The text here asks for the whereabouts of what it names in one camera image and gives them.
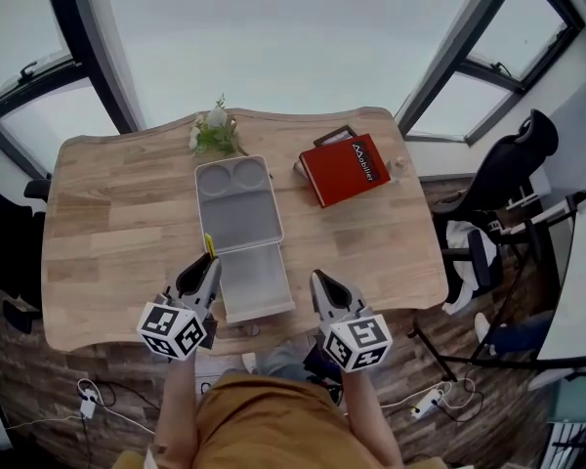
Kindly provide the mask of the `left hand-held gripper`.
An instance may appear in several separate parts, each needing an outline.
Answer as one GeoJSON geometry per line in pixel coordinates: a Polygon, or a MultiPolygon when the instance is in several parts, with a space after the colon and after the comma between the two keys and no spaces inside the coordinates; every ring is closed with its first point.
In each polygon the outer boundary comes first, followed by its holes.
{"type": "Polygon", "coordinates": [[[199,348],[212,349],[218,323],[211,305],[221,274],[220,258],[204,253],[177,276],[178,293],[167,287],[146,303],[136,330],[154,354],[186,361],[199,348]]]}

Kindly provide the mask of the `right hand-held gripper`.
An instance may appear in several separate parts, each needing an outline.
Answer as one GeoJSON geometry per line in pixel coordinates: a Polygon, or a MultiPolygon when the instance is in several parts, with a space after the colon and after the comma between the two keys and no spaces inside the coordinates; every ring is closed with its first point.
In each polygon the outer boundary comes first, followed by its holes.
{"type": "Polygon", "coordinates": [[[360,290],[321,270],[310,278],[319,316],[319,350],[345,373],[381,363],[393,345],[385,318],[365,306],[360,290]]]}

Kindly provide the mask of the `grey compartment tray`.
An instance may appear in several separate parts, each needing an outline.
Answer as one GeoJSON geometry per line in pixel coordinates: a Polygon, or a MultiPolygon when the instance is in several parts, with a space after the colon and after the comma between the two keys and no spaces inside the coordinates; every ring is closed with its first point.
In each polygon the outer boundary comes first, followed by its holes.
{"type": "Polygon", "coordinates": [[[194,176],[201,229],[222,265],[227,323],[294,310],[266,161],[258,155],[219,160],[197,166],[194,176]]]}

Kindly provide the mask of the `person's right forearm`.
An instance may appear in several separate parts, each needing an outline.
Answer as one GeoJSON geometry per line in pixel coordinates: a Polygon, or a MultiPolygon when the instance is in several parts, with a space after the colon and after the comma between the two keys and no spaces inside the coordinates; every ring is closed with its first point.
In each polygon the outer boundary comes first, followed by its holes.
{"type": "Polygon", "coordinates": [[[342,373],[342,385],[353,434],[386,469],[404,469],[398,442],[369,376],[364,371],[342,373]]]}

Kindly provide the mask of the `person's blue jeans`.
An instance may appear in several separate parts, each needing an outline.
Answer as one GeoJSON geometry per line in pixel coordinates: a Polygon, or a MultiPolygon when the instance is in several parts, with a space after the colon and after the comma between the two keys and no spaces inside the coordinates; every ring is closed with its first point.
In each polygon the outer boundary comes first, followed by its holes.
{"type": "Polygon", "coordinates": [[[271,378],[309,382],[314,376],[306,370],[302,355],[291,342],[256,354],[256,373],[271,378]]]}

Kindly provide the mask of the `black tripod stand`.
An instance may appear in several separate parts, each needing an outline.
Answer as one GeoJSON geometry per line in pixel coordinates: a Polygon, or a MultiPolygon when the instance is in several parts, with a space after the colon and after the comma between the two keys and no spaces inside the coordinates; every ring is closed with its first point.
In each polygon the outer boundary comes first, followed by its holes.
{"type": "MultiPolygon", "coordinates": [[[[560,222],[564,222],[568,219],[571,219],[573,221],[573,227],[574,227],[575,216],[578,214],[579,209],[585,205],[586,205],[586,199],[575,204],[575,205],[569,206],[569,208],[565,214],[560,215],[556,219],[549,221],[547,223],[547,225],[549,227],[552,227],[552,226],[557,225],[560,222]]],[[[563,283],[564,282],[561,283],[560,294],[562,291],[563,283]]],[[[544,370],[550,370],[550,369],[563,369],[563,368],[572,368],[572,369],[579,370],[581,368],[586,368],[586,358],[579,359],[579,360],[540,361],[537,358],[537,356],[538,356],[541,348],[538,349],[538,352],[535,355],[533,355],[533,357],[530,358],[530,360],[527,362],[510,362],[510,361],[501,361],[499,359],[481,360],[479,358],[479,355],[480,355],[481,351],[483,350],[484,345],[486,345],[488,343],[489,335],[486,335],[484,342],[482,344],[479,344],[478,347],[476,348],[476,350],[468,358],[441,355],[441,354],[439,354],[437,349],[434,347],[434,345],[426,337],[423,330],[419,327],[417,320],[412,321],[412,329],[408,333],[408,336],[410,338],[417,337],[422,341],[422,343],[425,345],[425,347],[428,349],[428,351],[433,355],[436,362],[442,368],[442,370],[444,372],[444,376],[450,380],[456,379],[455,374],[453,373],[453,371],[449,367],[452,363],[461,363],[461,364],[467,364],[467,365],[478,366],[478,367],[483,367],[483,368],[500,368],[500,369],[516,369],[516,370],[527,369],[527,370],[537,370],[537,371],[544,371],[544,370]]]]}

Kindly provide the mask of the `red book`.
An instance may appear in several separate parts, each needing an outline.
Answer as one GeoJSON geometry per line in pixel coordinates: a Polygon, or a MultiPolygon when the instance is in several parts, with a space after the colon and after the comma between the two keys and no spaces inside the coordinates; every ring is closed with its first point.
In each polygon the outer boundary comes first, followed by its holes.
{"type": "Polygon", "coordinates": [[[322,208],[391,181],[368,134],[303,151],[299,161],[322,208]]]}

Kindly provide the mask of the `white cloth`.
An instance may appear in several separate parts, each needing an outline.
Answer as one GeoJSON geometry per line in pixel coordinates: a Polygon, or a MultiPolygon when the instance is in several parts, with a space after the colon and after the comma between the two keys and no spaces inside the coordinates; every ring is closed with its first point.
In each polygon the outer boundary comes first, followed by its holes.
{"type": "MultiPolygon", "coordinates": [[[[482,241],[482,249],[484,252],[485,262],[490,268],[493,261],[498,257],[496,245],[489,239],[487,234],[472,223],[466,221],[450,220],[446,226],[446,240],[449,248],[468,248],[469,234],[478,233],[482,241]]],[[[450,266],[458,275],[458,295],[451,296],[448,302],[445,302],[442,309],[453,316],[466,307],[474,298],[475,292],[484,288],[482,282],[479,282],[476,275],[476,268],[473,262],[468,259],[466,261],[451,261],[450,266]]]]}

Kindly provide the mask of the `person's mustard shirt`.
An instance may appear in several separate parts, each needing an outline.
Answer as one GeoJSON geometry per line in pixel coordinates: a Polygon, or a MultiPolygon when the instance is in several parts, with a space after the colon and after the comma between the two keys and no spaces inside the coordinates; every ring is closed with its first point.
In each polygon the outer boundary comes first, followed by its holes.
{"type": "MultiPolygon", "coordinates": [[[[323,387],[247,372],[221,377],[196,399],[191,469],[386,469],[353,434],[347,408],[323,387]]],[[[161,448],[126,450],[112,469],[159,469],[161,448]]],[[[404,469],[448,469],[438,456],[404,469]]]]}

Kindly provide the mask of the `white artificial flower bouquet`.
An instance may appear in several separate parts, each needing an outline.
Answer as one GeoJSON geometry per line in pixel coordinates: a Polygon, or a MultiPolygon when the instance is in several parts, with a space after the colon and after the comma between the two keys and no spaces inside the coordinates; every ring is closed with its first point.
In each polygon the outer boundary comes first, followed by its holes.
{"type": "Polygon", "coordinates": [[[249,155],[241,146],[234,116],[227,112],[225,94],[212,109],[195,117],[189,131],[188,149],[193,154],[249,155]]]}

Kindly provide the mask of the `dark cover book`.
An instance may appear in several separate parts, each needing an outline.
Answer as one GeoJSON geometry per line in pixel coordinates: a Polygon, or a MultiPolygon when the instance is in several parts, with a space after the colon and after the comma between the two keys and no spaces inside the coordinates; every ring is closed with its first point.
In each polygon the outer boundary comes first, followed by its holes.
{"type": "MultiPolygon", "coordinates": [[[[350,126],[350,125],[344,125],[336,130],[333,130],[332,132],[314,140],[314,147],[315,148],[319,148],[322,146],[327,146],[327,145],[331,145],[334,143],[338,143],[344,140],[348,140],[351,138],[357,137],[357,133],[354,131],[354,129],[350,126]]],[[[306,172],[302,166],[302,163],[297,160],[294,165],[293,165],[293,169],[299,173],[302,177],[306,178],[306,172]]]]}

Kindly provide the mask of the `black mesh office chair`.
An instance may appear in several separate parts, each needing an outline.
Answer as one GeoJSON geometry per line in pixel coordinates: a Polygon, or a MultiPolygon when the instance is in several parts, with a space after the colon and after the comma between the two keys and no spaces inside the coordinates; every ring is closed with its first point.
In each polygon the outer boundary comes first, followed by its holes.
{"type": "Polygon", "coordinates": [[[510,247],[518,261],[525,260],[517,246],[529,244],[529,234],[504,233],[497,212],[506,206],[513,194],[545,159],[556,152],[558,143],[558,131],[552,120],[541,111],[533,109],[516,134],[505,136],[493,145],[471,184],[464,191],[440,200],[431,207],[449,287],[443,304],[448,302],[451,296],[458,295],[459,279],[450,266],[451,261],[470,259],[473,262],[477,279],[484,285],[484,288],[475,292],[475,299],[502,281],[503,263],[500,249],[503,246],[510,247]],[[468,248],[453,249],[447,246],[445,234],[450,220],[472,223],[487,234],[496,245],[498,255],[490,268],[485,262],[482,241],[478,233],[469,234],[468,248]]]}

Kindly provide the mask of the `white desk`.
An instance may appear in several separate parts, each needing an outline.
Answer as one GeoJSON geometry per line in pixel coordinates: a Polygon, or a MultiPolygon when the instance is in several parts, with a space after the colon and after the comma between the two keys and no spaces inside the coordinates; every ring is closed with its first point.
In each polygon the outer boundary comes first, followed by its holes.
{"type": "Polygon", "coordinates": [[[540,361],[586,358],[586,205],[575,216],[562,291],[540,361]]]}

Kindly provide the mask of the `large window pane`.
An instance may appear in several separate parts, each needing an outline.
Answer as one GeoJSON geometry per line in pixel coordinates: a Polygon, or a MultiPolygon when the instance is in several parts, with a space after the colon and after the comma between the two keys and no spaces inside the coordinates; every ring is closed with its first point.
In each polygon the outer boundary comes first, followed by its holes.
{"type": "Polygon", "coordinates": [[[89,0],[142,127],[224,99],[274,113],[400,108],[467,0],[89,0]]]}

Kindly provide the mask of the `black framed casement window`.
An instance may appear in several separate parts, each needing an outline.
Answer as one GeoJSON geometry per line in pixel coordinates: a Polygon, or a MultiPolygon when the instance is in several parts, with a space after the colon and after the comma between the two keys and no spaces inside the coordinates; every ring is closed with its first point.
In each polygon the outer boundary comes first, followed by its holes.
{"type": "Polygon", "coordinates": [[[465,0],[396,114],[400,133],[412,142],[473,146],[583,27],[570,0],[465,0]]]}
{"type": "Polygon", "coordinates": [[[41,178],[63,141],[139,129],[102,23],[108,0],[0,0],[0,150],[41,178]]]}

